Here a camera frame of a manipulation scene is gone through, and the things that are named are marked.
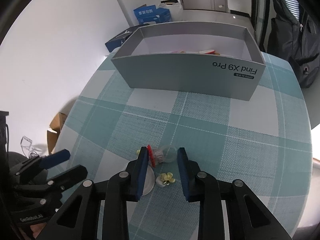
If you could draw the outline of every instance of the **blue gripper pad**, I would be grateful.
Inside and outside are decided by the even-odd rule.
[[[189,177],[187,174],[187,165],[188,165],[188,157],[187,153],[184,148],[179,148],[177,153],[177,161],[178,161],[178,168],[180,173],[180,180],[183,195],[185,196],[186,200],[190,200],[190,192],[189,192]]]
[[[145,153],[143,155],[143,160],[142,160],[142,164],[141,164],[141,168],[140,168],[138,180],[137,180],[136,197],[138,200],[140,199],[140,197],[142,196],[142,193],[143,193],[144,182],[146,180],[146,175],[147,175],[148,163],[149,163],[149,155],[148,155],[148,153]]]
[[[147,168],[149,162],[148,150],[141,147],[138,159],[135,161],[133,171],[131,173],[130,193],[132,200],[139,201],[143,193],[144,182],[146,180]]]
[[[59,152],[56,152],[55,154],[42,158],[42,161],[40,162],[39,166],[42,169],[50,169],[69,159],[70,159],[70,152],[64,149]]]

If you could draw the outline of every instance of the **yellow flower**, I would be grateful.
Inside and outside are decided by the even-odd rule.
[[[173,174],[171,172],[168,172],[167,174],[161,173],[160,174],[160,180],[164,185],[168,185],[169,183],[174,183],[176,179],[173,179]]]

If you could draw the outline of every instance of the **checkered tablecloth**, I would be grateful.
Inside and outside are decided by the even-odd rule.
[[[56,146],[72,156],[50,176],[82,164],[89,179],[102,181],[136,159],[141,146],[185,147],[189,159],[217,179],[242,179],[294,233],[309,190],[312,153],[306,105],[289,63],[263,54],[267,67],[246,102],[131,89],[112,56],[74,104]],[[155,185],[138,203],[128,203],[130,239],[196,239],[199,203],[186,202],[176,162],[154,169],[156,176],[169,171],[175,183]]]

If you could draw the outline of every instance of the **open box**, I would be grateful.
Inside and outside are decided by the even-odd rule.
[[[208,49],[220,56],[199,54]],[[111,60],[131,88],[194,92],[246,101],[265,69],[262,54],[245,27],[212,22],[140,27]]]
[[[54,148],[57,144],[62,127],[67,119],[67,115],[63,113],[57,113],[52,119],[49,129],[47,130],[47,144],[49,155],[54,154]]]

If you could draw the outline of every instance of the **pink object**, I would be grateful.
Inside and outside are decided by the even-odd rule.
[[[152,165],[152,167],[155,167],[156,166],[155,158],[153,157],[153,152],[152,152],[151,146],[149,144],[147,146],[147,149],[148,149],[151,165]]]
[[[199,51],[200,54],[214,54],[216,51],[214,49],[208,49],[208,50],[201,50]]]

